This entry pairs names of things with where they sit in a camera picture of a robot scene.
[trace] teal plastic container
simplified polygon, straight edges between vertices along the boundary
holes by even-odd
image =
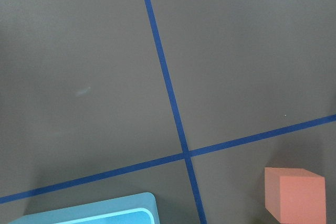
[[[142,193],[25,215],[10,224],[160,224],[154,195]]]

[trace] blue painter's tape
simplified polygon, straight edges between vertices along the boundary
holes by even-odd
[[[194,171],[193,164],[192,164],[192,161],[191,161],[191,157],[190,157],[190,154],[189,154],[188,144],[187,144],[187,141],[186,141],[186,138],[185,138],[180,112],[178,111],[178,106],[177,106],[177,101],[176,101],[176,97],[175,97],[174,90],[173,90],[172,81],[170,79],[168,66],[167,66],[167,63],[166,63],[165,56],[164,56],[164,52],[163,52],[163,48],[162,48],[162,44],[161,44],[161,39],[160,39],[160,34],[159,34],[159,30],[158,30],[158,27],[157,27],[157,24],[156,24],[154,11],[153,11],[153,6],[152,6],[152,3],[151,3],[151,0],[144,0],[144,1],[145,1],[146,9],[147,9],[149,22],[150,22],[150,25],[151,25],[151,28],[152,28],[152,33],[153,33],[153,37],[154,37],[156,51],[158,52],[157,55],[159,57],[161,70],[162,70],[164,82],[165,82],[165,85],[166,85],[166,88],[167,88],[170,105],[171,105],[172,112],[173,112],[173,115],[174,115],[174,120],[175,120],[175,124],[176,124],[178,137],[179,137],[180,142],[181,142],[181,147],[182,147],[182,151],[183,151],[184,159],[185,159],[185,165],[187,167],[189,180],[190,180],[190,183],[191,183],[194,199],[195,199],[196,206],[197,206],[198,216],[200,218],[201,224],[206,224],[207,221],[206,221],[206,218],[205,218],[205,212],[204,212],[204,208],[203,208],[203,204],[202,204],[202,200],[201,200],[201,196],[200,196],[200,191],[199,191],[199,188],[198,188],[198,185],[197,185],[195,171]]]
[[[322,124],[326,124],[326,123],[330,123],[334,121],[336,121],[336,114],[325,116],[323,118],[319,118],[319,119],[315,119],[315,120],[311,120],[311,121],[307,121],[303,123],[294,124],[291,126],[286,126],[283,128],[272,130],[272,131],[259,133],[259,134],[252,135],[252,136],[238,138],[238,139],[220,143],[220,144],[215,144],[215,145],[199,148],[199,149],[190,151],[190,155],[192,157],[199,156],[199,155],[203,155],[206,153],[220,151],[223,149],[231,148],[231,147],[242,145],[242,144],[248,144],[251,142],[267,139],[267,138],[274,137],[274,136],[280,136],[280,135],[287,134],[287,133],[294,132],[294,131],[304,130],[310,127],[314,127],[314,126],[318,126],[318,125],[322,125]]]
[[[142,170],[142,169],[146,169],[146,168],[150,168],[150,167],[154,167],[158,165],[167,164],[170,162],[175,162],[178,160],[182,160],[183,158],[184,158],[184,155],[182,153],[175,154],[175,155],[162,157],[162,158],[158,158],[155,160],[151,160],[151,161],[147,161],[147,162],[143,162],[143,163],[139,163],[135,165],[126,166],[126,167],[115,169],[115,170],[110,170],[104,173],[98,173],[98,174],[90,175],[87,177],[77,178],[74,180],[62,182],[59,184],[54,184],[54,185],[45,186],[45,187],[41,187],[41,188],[29,190],[29,191],[24,191],[18,194],[4,196],[0,198],[0,204],[14,201],[14,200],[32,197],[32,196],[36,196],[40,194],[50,193],[52,191],[58,191],[58,190],[66,189],[66,188],[73,187],[73,186],[79,186],[79,185],[87,184],[90,182],[94,182],[94,181],[98,181],[98,180],[102,180],[106,178],[111,178],[111,177],[126,174],[126,173],[135,172],[137,170]]]

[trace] orange cube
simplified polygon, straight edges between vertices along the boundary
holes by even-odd
[[[326,182],[305,169],[265,168],[265,207],[285,224],[326,224]]]

